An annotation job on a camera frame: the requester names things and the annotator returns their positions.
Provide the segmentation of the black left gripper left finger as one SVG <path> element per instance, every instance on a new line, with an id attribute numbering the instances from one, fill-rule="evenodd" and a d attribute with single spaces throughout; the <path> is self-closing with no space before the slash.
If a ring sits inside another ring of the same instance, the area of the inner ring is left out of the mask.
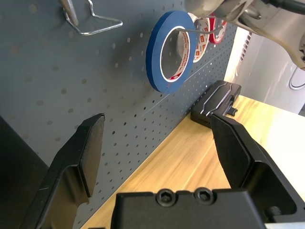
<path id="1" fill-rule="evenodd" d="M 22 229 L 71 229 L 79 206 L 93 196 L 105 115 L 84 120 L 53 159 Z"/>

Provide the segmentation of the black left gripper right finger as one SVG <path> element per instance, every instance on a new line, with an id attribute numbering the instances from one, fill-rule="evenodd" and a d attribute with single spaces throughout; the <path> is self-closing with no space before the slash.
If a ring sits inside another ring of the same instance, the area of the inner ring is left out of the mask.
<path id="1" fill-rule="evenodd" d="M 298 211 L 299 195 L 269 153 L 234 119 L 211 116 L 219 161 L 231 188 L 247 190 L 256 207 L 265 211 Z"/>

